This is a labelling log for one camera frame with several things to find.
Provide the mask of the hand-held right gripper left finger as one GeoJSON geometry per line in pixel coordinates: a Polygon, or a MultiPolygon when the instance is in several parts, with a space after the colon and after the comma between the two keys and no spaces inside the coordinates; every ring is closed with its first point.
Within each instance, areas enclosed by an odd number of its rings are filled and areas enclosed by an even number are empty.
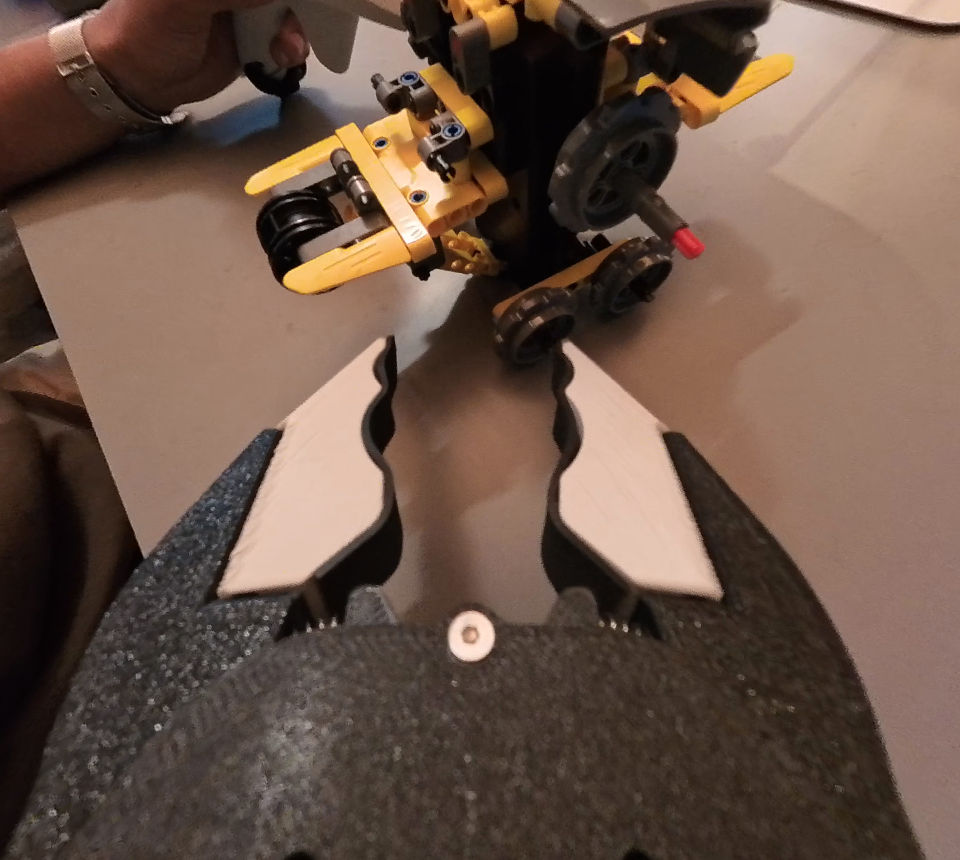
{"type": "Polygon", "coordinates": [[[281,423],[217,586],[217,598],[300,595],[342,621],[354,589],[383,584],[402,555],[393,473],[393,337],[378,338],[281,423]]]}

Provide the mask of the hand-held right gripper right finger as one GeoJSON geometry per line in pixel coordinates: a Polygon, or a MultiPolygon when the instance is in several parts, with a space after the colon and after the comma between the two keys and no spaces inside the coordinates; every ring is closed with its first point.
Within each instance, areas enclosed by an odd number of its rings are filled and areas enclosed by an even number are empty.
{"type": "Polygon", "coordinates": [[[630,625],[654,597],[720,603],[724,589],[666,425],[574,343],[553,354],[546,577],[630,625]]]}

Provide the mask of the yellow toy brick vehicle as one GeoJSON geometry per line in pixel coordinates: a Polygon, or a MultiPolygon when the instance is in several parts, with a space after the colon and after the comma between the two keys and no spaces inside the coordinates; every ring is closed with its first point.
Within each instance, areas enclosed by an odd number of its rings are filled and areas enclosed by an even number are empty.
{"type": "Polygon", "coordinates": [[[409,266],[515,287],[493,311],[507,362],[577,316],[651,301],[704,245],[662,198],[682,126],[785,79],[757,58],[770,0],[401,0],[421,70],[371,79],[386,112],[261,170],[256,231],[286,290],[409,266]]]}

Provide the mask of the person's left hand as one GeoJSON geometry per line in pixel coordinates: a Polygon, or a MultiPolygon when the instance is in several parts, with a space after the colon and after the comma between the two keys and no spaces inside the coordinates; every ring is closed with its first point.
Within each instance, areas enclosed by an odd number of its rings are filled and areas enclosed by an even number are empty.
{"type": "Polygon", "coordinates": [[[212,98],[242,74],[234,13],[280,0],[108,0],[82,35],[105,78],[153,113],[212,98]]]}

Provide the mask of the silver wristwatch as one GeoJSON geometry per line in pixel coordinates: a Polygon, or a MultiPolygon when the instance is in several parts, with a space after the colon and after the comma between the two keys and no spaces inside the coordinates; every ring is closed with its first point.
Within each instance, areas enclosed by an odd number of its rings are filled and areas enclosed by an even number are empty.
{"type": "Polygon", "coordinates": [[[88,10],[74,19],[51,27],[46,42],[60,79],[97,119],[122,128],[126,134],[152,133],[186,122],[185,111],[155,113],[133,101],[101,71],[85,39],[87,21],[99,14],[88,10]]]}

